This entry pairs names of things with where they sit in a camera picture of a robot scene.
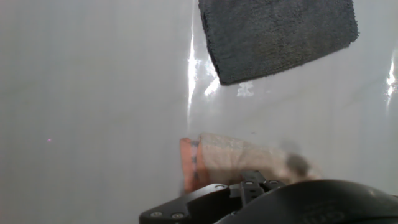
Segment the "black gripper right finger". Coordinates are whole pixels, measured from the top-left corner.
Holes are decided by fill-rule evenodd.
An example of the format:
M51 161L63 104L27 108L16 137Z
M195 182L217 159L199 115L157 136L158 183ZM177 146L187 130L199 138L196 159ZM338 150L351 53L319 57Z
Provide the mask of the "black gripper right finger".
M271 190L219 221L224 224L397 223L397 197L367 185L316 180Z

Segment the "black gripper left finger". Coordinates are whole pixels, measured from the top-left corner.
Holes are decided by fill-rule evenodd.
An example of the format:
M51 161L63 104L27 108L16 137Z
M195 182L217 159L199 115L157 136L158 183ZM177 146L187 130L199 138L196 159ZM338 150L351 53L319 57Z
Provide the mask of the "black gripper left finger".
M210 184L142 212L139 224L209 224L237 214L261 195L285 184L266 180L258 171L244 171L237 184Z

